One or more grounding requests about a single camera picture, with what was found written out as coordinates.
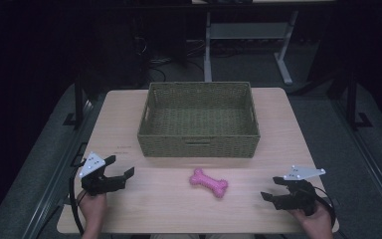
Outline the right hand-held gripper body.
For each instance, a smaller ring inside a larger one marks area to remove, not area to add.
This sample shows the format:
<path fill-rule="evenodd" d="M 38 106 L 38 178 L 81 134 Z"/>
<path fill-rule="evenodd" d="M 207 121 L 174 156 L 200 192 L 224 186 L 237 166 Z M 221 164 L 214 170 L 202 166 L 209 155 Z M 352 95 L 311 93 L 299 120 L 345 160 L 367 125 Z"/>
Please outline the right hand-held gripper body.
<path fill-rule="evenodd" d="M 277 210 L 300 209 L 306 216 L 312 215 L 315 210 L 315 197 L 317 194 L 308 179 L 324 173 L 323 168 L 317 169 L 293 165 L 287 174 L 280 176 L 285 180 L 290 180 L 290 185 L 286 186 L 289 194 L 276 196 L 277 206 L 275 208 Z"/>

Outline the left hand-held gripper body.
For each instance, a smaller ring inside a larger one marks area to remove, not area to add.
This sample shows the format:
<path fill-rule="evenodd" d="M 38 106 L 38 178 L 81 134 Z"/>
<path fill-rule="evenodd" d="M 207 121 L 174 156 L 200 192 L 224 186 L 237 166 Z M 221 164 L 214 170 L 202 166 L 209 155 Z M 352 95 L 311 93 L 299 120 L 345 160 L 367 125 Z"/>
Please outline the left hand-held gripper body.
<path fill-rule="evenodd" d="M 115 185 L 114 180 L 116 176 L 106 177 L 104 175 L 104 171 L 102 171 L 104 160 L 105 158 L 101 158 L 96 153 L 91 152 L 79 173 L 82 189 L 91 196 L 115 192 L 125 188 L 125 186 L 117 187 Z"/>

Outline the person's left hand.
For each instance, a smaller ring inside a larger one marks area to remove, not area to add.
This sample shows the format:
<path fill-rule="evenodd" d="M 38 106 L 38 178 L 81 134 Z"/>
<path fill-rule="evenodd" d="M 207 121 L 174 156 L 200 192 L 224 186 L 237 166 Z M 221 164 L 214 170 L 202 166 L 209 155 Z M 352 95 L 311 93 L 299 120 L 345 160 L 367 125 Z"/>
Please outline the person's left hand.
<path fill-rule="evenodd" d="M 78 205 L 86 220 L 85 232 L 101 232 L 107 209 L 106 195 L 91 196 L 83 190 L 78 195 Z"/>

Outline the person's right hand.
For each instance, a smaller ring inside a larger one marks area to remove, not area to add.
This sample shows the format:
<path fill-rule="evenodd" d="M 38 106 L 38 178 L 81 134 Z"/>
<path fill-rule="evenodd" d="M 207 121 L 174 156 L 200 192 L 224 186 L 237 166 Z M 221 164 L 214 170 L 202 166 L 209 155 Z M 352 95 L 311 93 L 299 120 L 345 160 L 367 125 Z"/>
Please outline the person's right hand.
<path fill-rule="evenodd" d="M 306 216 L 300 209 L 289 210 L 288 213 L 298 221 L 305 233 L 314 231 L 332 233 L 331 217 L 327 209 L 319 202 L 315 205 L 315 212 L 310 216 Z"/>

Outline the pink bone-shaped dog toy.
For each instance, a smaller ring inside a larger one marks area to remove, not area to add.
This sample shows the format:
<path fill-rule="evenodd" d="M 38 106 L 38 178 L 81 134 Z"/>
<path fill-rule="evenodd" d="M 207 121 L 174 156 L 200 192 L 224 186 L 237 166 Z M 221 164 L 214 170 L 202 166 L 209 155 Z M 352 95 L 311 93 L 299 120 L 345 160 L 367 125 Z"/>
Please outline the pink bone-shaped dog toy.
<path fill-rule="evenodd" d="M 210 189 L 217 198 L 223 198 L 229 186 L 225 179 L 215 179 L 207 175 L 202 168 L 196 168 L 189 178 L 191 185 L 202 185 Z"/>

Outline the black metal stand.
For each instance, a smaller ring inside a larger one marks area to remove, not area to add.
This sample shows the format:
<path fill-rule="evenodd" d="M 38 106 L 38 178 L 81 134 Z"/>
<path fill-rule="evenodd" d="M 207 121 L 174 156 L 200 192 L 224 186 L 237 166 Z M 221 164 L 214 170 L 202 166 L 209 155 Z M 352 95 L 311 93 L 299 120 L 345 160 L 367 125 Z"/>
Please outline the black metal stand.
<path fill-rule="evenodd" d="M 350 128 L 358 131 L 360 127 L 372 127 L 373 124 L 369 120 L 366 113 L 361 113 L 356 109 L 357 105 L 357 81 L 354 73 L 350 74 L 347 80 L 347 95 L 346 95 L 346 121 Z"/>
<path fill-rule="evenodd" d="M 88 99 L 84 90 L 84 77 L 81 74 L 78 74 L 75 78 L 74 93 L 75 111 L 67 114 L 63 125 L 70 125 L 74 130 L 77 130 L 85 120 L 86 107 L 88 104 Z"/>

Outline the green woven basket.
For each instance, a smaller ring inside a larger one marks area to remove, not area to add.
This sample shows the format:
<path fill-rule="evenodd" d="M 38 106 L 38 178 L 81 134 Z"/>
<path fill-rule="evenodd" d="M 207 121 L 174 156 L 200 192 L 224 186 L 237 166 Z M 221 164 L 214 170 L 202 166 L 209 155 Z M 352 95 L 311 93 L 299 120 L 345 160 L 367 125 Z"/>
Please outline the green woven basket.
<path fill-rule="evenodd" d="M 150 157 L 251 158 L 260 138 L 247 82 L 152 83 L 137 133 Z"/>

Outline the black table bracket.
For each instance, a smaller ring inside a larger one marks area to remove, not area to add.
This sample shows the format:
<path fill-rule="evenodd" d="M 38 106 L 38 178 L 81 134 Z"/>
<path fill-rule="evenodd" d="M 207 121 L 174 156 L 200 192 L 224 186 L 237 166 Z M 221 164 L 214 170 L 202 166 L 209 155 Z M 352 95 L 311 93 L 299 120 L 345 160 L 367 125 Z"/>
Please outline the black table bracket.
<path fill-rule="evenodd" d="M 75 152 L 75 155 L 71 161 L 70 167 L 77 167 L 79 166 L 84 159 L 85 150 L 87 148 L 87 143 L 82 142 L 80 146 L 78 147 L 77 151 Z"/>

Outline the metal floor rail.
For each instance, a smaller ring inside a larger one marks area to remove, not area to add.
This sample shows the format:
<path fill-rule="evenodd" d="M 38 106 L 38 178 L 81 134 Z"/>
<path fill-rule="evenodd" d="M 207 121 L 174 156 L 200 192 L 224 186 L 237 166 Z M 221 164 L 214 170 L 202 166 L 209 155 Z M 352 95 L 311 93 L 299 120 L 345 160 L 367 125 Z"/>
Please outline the metal floor rail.
<path fill-rule="evenodd" d="M 376 188 L 378 189 L 380 195 L 382 196 L 382 170 L 379 168 L 375 158 L 367 147 L 367 144 L 364 138 L 359 133 L 359 130 L 356 126 L 354 126 L 347 118 L 346 118 L 346 109 L 342 105 L 340 101 L 331 101 L 331 105 L 335 110 L 336 114 L 344 124 L 346 130 L 348 131 L 350 137 L 354 141 L 358 151 L 360 152 L 364 165 L 369 172 Z"/>
<path fill-rule="evenodd" d="M 88 100 L 85 120 L 77 130 L 70 125 L 63 125 L 67 114 L 74 111 L 70 109 L 72 101 L 61 101 L 45 125 L 31 153 L 33 161 L 26 166 L 28 176 L 25 181 L 37 181 L 36 189 L 30 183 L 30 189 L 37 198 L 32 204 L 32 215 L 21 239 L 38 239 L 48 222 L 68 200 L 73 172 L 71 161 L 80 144 L 88 143 L 103 100 L 104 96 L 99 96 L 95 101 Z"/>

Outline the grey metal desk frame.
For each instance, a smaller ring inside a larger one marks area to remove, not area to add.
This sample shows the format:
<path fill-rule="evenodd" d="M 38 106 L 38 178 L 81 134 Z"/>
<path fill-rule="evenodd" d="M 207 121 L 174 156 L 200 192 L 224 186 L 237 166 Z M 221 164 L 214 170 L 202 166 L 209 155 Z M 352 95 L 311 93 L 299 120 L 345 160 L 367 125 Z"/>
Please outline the grey metal desk frame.
<path fill-rule="evenodd" d="M 286 86 L 293 84 L 286 64 L 286 54 L 299 12 L 303 8 L 333 4 L 335 0 L 191 0 L 193 7 L 207 9 L 203 73 L 206 83 L 213 81 L 211 46 L 213 40 L 281 40 L 282 46 L 274 53 L 275 62 Z M 217 23 L 216 10 L 268 10 L 288 7 L 289 17 L 281 22 Z"/>

